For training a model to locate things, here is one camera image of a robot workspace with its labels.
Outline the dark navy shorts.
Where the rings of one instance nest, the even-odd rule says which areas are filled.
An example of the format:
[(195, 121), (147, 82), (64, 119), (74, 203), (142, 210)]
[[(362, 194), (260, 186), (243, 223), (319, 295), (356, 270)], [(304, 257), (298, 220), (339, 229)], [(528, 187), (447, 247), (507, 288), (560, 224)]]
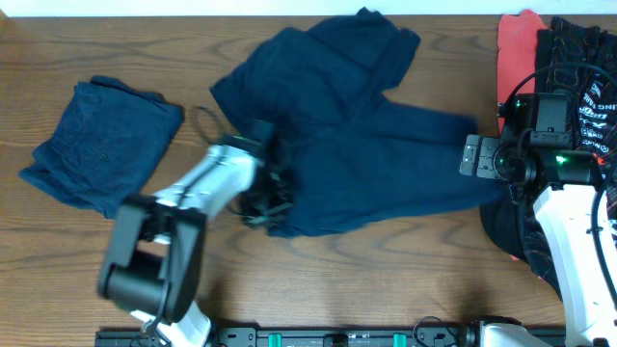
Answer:
[(340, 234), (499, 198), (492, 180), (459, 171), (474, 119), (385, 97), (419, 43), (415, 32), (361, 9), (281, 30), (212, 86), (240, 134), (252, 137), (262, 121), (273, 127), (269, 161), (291, 204), (270, 235)]

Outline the navy blue garment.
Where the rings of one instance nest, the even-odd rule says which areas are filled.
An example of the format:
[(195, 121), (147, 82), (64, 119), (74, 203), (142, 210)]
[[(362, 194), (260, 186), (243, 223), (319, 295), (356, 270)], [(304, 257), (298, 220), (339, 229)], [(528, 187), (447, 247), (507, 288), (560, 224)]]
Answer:
[(19, 176), (52, 198), (113, 219), (142, 190), (184, 121), (162, 94), (96, 75), (74, 87), (52, 136)]

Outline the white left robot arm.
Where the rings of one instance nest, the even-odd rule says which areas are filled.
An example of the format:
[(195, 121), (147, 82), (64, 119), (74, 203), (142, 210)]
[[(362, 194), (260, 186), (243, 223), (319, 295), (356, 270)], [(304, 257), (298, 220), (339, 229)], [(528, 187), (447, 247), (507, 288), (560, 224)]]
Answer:
[(274, 165), (277, 139), (226, 135), (180, 180), (118, 209), (98, 294), (141, 320), (136, 333), (99, 334), (99, 346), (205, 346), (209, 318), (195, 297), (206, 227), (235, 198), (248, 227), (281, 223), (290, 190)]

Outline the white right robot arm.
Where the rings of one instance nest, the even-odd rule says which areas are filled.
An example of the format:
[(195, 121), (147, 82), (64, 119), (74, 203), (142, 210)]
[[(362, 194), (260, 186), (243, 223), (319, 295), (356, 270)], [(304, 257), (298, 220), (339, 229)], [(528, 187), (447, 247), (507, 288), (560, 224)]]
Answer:
[(544, 232), (565, 312), (568, 346), (616, 343), (616, 249), (601, 168), (574, 150), (562, 93), (511, 94), (499, 137), (469, 135), (460, 172), (501, 181)]

